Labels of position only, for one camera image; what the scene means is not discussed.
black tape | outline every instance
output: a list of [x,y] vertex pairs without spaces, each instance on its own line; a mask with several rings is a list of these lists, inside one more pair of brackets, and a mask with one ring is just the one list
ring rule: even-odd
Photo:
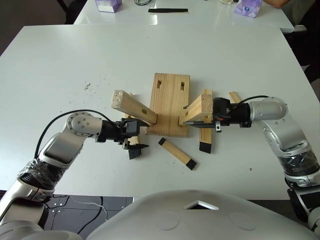
[[149,13],[187,13],[188,8],[149,8]]
[[166,139],[163,137],[160,139],[160,141],[158,142],[158,144],[160,144],[161,146],[165,143]]
[[199,144],[199,150],[201,152],[205,152],[207,154],[211,154],[211,144],[201,141],[200,144]]
[[129,149],[129,159],[135,159],[141,156],[141,149]]
[[192,160],[192,159],[190,159],[190,160],[188,161],[188,163],[186,164],[186,166],[187,166],[190,170],[193,170],[196,165],[197,165],[197,163],[196,163],[194,160]]

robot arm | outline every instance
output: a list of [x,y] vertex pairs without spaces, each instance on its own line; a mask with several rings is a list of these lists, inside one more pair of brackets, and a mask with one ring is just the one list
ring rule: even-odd
[[[94,138],[98,143],[113,140],[124,149],[142,149],[148,146],[129,145],[128,142],[128,138],[140,133],[141,126],[148,125],[133,118],[122,118],[117,122],[102,120],[86,111],[71,114],[64,130],[54,135],[37,157],[19,172],[16,181],[1,199],[0,226],[15,220],[39,222],[44,205],[37,203],[45,203],[52,197],[56,184],[78,156],[87,138]],[[21,201],[24,201],[22,204],[30,201],[34,204],[21,208]]]
[[[276,97],[250,103],[245,101],[233,104],[228,99],[215,98],[212,123],[191,121],[185,124],[215,128],[216,132],[221,132],[222,126],[239,124],[241,128],[250,128],[252,122],[257,123],[284,169],[285,181],[289,186],[287,192],[297,217],[307,222],[311,211],[320,207],[320,166],[311,145],[289,115],[284,101]],[[316,221],[319,219],[311,221],[314,226]]]

white cable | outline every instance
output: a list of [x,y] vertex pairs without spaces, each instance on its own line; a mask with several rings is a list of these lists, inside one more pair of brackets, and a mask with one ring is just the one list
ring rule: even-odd
[[75,199],[74,199],[74,197],[73,197],[73,196],[70,196],[70,198],[71,198],[74,202],[76,202],[76,203],[78,203],[78,204],[93,204],[93,205],[96,205],[96,206],[98,206],[98,207],[102,208],[102,209],[103,209],[103,211],[105,212],[105,221],[107,221],[108,212],[107,212],[107,210],[105,209],[105,207],[104,207],[104,206],[99,205],[99,204],[97,204],[97,203],[95,203],[95,202],[83,202],[83,201],[77,201],[77,200],[75,200]]

plastic wrap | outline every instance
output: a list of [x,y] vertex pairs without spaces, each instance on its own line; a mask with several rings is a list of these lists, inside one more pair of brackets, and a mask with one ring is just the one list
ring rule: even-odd
[[18,173],[23,182],[37,188],[52,190],[65,173],[65,169],[33,159]]
[[312,150],[289,157],[278,157],[284,172],[290,176],[304,176],[316,172],[320,166]]

black cable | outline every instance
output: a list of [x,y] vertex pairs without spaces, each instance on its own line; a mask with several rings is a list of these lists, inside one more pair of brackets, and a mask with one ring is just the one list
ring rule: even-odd
[[140,2],[140,0],[134,0],[134,3],[138,6],[145,6],[149,3],[151,3],[152,0],[147,0],[147,1],[144,1],[144,2]]
[[244,102],[251,100],[251,99],[268,98],[268,97],[269,96],[266,96],[266,95],[251,96],[251,97],[248,97],[248,98],[243,99],[242,101],[238,102],[237,105],[243,104]]
[[69,198],[70,198],[70,196],[68,196],[68,197],[66,198],[66,201],[65,201],[64,205],[58,205],[58,206],[53,206],[53,207],[48,206],[48,204],[46,204],[46,203],[45,203],[45,205],[47,206],[48,209],[61,208],[61,207],[64,207],[65,205],[67,205]]
[[[103,206],[103,205],[104,205],[104,198],[103,198],[102,196],[100,196],[100,198],[101,198],[101,204],[100,204],[100,205]],[[96,220],[97,217],[99,217],[99,215],[100,215],[100,213],[101,213],[101,210],[102,210],[102,207],[100,207],[100,209],[99,209],[99,211],[98,211],[98,214],[97,214],[91,221],[87,222],[87,223],[77,232],[77,234],[81,233],[81,231],[82,231],[86,226],[88,226],[90,223],[92,223],[94,220]]]
[[39,154],[39,149],[40,149],[40,145],[41,145],[41,142],[47,132],[47,130],[49,129],[49,127],[59,118],[65,116],[65,115],[68,115],[68,114],[73,114],[73,113],[76,113],[76,112],[92,112],[92,113],[96,113],[96,114],[99,114],[101,115],[102,117],[104,117],[113,127],[117,128],[117,126],[114,124],[113,121],[111,121],[109,118],[107,118],[105,115],[103,115],[101,112],[98,112],[98,111],[95,111],[95,110],[90,110],[90,109],[79,109],[79,110],[73,110],[73,111],[68,111],[68,112],[65,112],[63,114],[60,114],[59,116],[56,116],[54,119],[51,120],[51,122],[49,122],[49,124],[45,127],[45,129],[43,130],[39,140],[38,140],[38,143],[36,145],[36,148],[35,148],[35,152],[34,152],[34,159],[37,159],[38,157],[38,154]]
[[58,196],[52,196],[52,198],[54,199],[58,199],[58,198],[66,198],[67,195],[58,195]]

